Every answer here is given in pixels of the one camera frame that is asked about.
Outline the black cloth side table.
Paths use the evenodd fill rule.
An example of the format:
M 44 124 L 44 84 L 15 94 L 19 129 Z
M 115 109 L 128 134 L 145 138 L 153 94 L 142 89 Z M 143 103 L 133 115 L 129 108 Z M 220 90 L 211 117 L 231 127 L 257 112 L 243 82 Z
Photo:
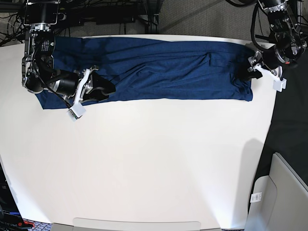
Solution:
M 270 172 L 274 153 L 279 153 L 298 176 L 308 181 L 308 53 L 297 66 L 284 72 L 286 89 L 277 93 L 270 128 L 255 179 Z

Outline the black box with red label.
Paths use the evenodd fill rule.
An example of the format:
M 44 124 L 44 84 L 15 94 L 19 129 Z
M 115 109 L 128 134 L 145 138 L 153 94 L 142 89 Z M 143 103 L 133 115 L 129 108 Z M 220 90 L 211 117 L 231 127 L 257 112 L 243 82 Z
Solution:
M 2 166 L 0 166 L 0 230 L 23 231 L 28 226 L 24 224 Z

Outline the grey tray at table edge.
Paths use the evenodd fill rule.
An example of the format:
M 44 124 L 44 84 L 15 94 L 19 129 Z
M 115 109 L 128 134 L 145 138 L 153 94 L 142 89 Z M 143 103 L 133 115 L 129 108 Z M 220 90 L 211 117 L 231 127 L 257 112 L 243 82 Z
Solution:
M 72 225 L 53 223 L 52 231 L 201 231 L 198 221 L 128 222 L 74 218 Z

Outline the grey plastic bin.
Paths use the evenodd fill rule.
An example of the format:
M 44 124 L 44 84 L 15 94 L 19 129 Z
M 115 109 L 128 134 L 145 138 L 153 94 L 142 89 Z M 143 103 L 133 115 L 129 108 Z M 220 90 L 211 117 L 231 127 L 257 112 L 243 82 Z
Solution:
M 253 186 L 245 230 L 306 231 L 308 186 L 279 153 L 269 172 Z

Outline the blue long-sleeve T-shirt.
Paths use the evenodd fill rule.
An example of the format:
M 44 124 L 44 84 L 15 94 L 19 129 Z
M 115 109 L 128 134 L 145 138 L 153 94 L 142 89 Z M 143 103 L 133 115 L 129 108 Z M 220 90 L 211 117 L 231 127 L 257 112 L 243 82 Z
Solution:
M 251 101 L 240 76 L 254 52 L 236 43 L 143 38 L 57 37 L 54 66 L 66 71 L 93 65 L 115 85 L 110 102 L 180 99 Z

